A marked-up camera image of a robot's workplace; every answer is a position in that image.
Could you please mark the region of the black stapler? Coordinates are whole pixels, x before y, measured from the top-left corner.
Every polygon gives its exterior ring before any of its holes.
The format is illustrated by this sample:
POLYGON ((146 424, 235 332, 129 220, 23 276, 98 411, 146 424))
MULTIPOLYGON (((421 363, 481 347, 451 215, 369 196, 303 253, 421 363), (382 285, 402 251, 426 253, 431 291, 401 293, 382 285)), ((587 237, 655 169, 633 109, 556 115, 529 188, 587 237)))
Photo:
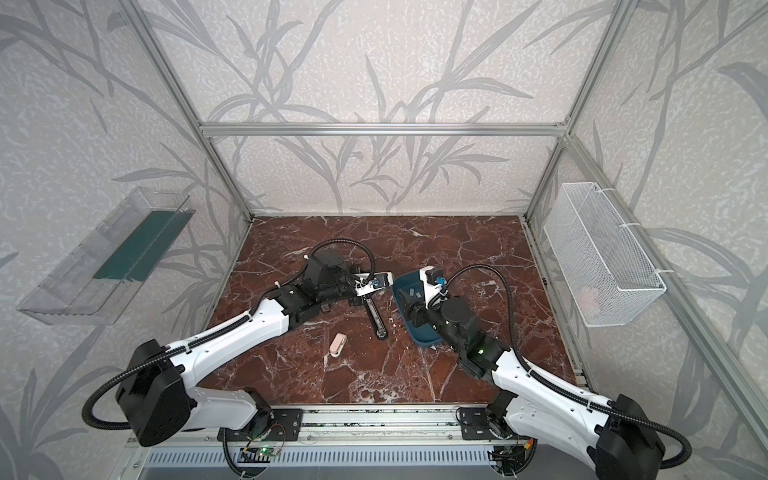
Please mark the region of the black stapler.
POLYGON ((389 336, 385 322, 375 305, 372 295, 363 297, 363 305, 366 309, 375 337, 378 340, 386 340, 389 336))

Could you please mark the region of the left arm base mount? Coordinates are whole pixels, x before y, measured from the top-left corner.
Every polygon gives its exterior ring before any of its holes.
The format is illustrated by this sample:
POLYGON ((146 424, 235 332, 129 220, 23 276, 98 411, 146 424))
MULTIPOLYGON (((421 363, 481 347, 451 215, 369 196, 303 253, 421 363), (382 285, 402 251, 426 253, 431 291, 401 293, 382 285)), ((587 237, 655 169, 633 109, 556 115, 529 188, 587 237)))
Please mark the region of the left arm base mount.
POLYGON ((304 411, 300 408, 273 409, 270 413, 259 412, 243 429, 222 430, 217 434, 228 442, 273 441, 295 442, 298 440, 304 411))

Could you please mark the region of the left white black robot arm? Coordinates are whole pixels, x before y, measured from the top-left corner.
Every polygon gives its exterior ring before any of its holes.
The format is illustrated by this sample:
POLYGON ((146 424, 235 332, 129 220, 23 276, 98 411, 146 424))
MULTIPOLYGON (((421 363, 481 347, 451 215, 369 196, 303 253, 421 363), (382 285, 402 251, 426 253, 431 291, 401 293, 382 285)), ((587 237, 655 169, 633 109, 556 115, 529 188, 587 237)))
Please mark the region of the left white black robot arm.
POLYGON ((85 401, 81 418, 94 429, 130 430, 143 446, 160 444, 179 432, 224 428, 241 430, 266 417, 269 405, 255 392, 200 387, 220 366, 253 347, 282 336, 314 319, 327 306, 347 301, 367 305, 374 293, 391 286, 393 276, 369 260, 362 270, 322 241, 302 267, 266 288, 255 306, 199 334, 161 345, 137 347, 125 371, 105 382, 85 401))

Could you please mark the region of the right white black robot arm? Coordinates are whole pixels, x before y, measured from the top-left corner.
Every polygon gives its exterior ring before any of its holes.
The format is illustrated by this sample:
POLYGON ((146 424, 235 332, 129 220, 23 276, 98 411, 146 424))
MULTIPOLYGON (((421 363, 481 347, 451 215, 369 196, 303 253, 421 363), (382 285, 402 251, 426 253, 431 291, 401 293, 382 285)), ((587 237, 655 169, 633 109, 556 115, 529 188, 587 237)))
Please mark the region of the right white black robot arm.
POLYGON ((497 431, 543 441, 590 467, 600 479, 654 479, 685 464, 690 441, 650 420, 632 398, 616 399, 577 387, 527 360, 514 343, 477 324, 452 281, 428 266, 419 287, 395 288, 404 320, 429 327, 456 354, 462 370, 499 388, 497 431))

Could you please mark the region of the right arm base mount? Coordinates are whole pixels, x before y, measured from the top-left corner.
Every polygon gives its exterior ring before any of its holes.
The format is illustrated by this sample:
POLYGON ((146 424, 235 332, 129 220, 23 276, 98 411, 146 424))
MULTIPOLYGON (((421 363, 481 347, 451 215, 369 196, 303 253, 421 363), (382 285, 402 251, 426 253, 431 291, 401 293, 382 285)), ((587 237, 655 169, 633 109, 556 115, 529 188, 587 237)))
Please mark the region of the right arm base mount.
POLYGON ((517 434, 501 424, 495 416, 489 416, 485 407, 459 407, 455 419, 463 440, 510 440, 517 434))

